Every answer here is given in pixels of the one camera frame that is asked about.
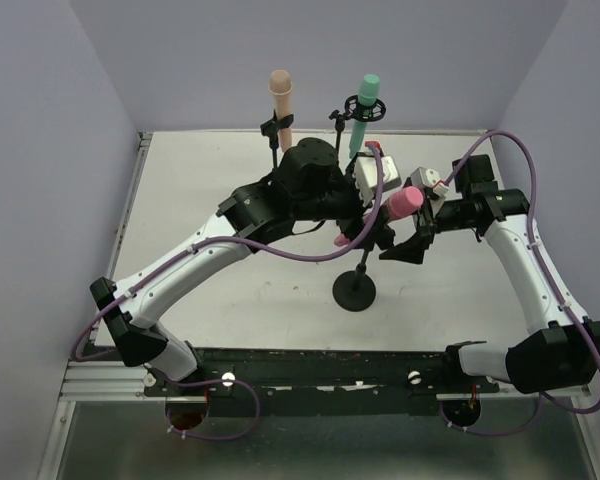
white table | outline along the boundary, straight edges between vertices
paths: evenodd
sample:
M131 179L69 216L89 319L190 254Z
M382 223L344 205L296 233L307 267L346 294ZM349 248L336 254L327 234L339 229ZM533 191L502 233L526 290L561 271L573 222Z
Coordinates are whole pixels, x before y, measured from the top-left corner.
M316 136L334 142L325 132ZM420 165L445 177L451 161L475 141L472 135L374 134L396 160L403 178ZM341 164L346 162L342 140ZM491 156L490 143L477 153ZM267 140L256 132L155 133L133 203L114 279L146 266L191 235L238 186L271 167ZM458 195L451 192L450 198ZM303 230L306 225L296 225ZM402 241L413 222L392 224ZM303 254L334 250L338 230L291 237L276 247ZM368 274L375 303L361 313L334 302L331 286L360 254L321 264L258 253L219 272L173 306L164 325L196 347L346 350L442 350L465 340L513 346L526 336L522 310L496 255L471 231L436 236L424 265L380 261L374 251ZM97 345L112 345L106 328Z

gray floor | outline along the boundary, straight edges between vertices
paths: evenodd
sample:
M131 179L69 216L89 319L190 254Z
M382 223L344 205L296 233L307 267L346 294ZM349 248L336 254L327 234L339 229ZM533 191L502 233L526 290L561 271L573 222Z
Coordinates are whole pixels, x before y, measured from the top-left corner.
M533 402L484 402L476 427L503 429ZM229 433L246 420L214 419ZM524 434L485 439L445 428L438 417L266 418L229 443L166 433L160 404L78 406L60 478L80 479L560 479L592 478L573 417L547 406Z

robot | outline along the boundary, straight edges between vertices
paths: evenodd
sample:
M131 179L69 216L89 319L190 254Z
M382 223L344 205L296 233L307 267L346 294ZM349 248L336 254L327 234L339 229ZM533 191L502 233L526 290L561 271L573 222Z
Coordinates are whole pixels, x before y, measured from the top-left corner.
M499 382L507 382L534 393L590 382L599 369L591 345L600 356L600 320L589 317L558 274L533 220L533 202L518 189L501 189L486 155L454 161L447 180L420 167L403 182L393 159L371 142L341 169L344 122L366 124L386 112L379 99L358 100L349 97L344 112L330 116L338 148L305 138L286 149L279 164L278 133L291 126L293 115L278 119L274 113L261 126L272 150L269 173L237 187L204 225L151 265L117 282L100 278L91 285L116 358L148 371L145 395L203 396L202 403L167 407L201 417L241 417L253 415L250 395L257 395L258 415L436 415L438 395L473 392L470 401L443 402L446 417L467 426L479 417L476 388L497 392ZM462 196L458 200L445 199L452 182ZM382 193L396 187L383 204ZM396 243L390 222L406 216L413 219L415 234ZM380 259L422 264L436 235L473 230L511 280L528 338L508 349L469 340L444 352L196 349L161 324L161 316L184 295L240 260L275 250L269 245L292 235L294 223L303 220L318 222L316 228L335 221L344 250L363 251L356 269L333 287L335 301L351 311L364 310L375 299L365 271L374 248ZM241 388L243 383L251 390Z

gray wall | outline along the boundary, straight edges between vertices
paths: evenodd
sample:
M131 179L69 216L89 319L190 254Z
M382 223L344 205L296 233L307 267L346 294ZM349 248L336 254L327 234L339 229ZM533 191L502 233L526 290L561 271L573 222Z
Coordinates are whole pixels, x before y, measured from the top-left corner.
M529 146L542 235L571 291L600 319L600 0L570 1L501 127ZM505 140L495 145L508 184L527 186L521 155Z
M36 476L136 139L66 1L0 1L0 479Z
M323 126L363 74L382 128L492 127L565 0L71 0L139 128L257 128L289 70L298 126Z

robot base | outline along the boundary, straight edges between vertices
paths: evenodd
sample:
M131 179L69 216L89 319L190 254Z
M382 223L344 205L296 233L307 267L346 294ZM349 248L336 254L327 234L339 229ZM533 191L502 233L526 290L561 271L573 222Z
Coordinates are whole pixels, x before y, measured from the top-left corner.
M344 272L333 282L333 298L350 312L362 312L376 299L376 286L366 274L355 270Z

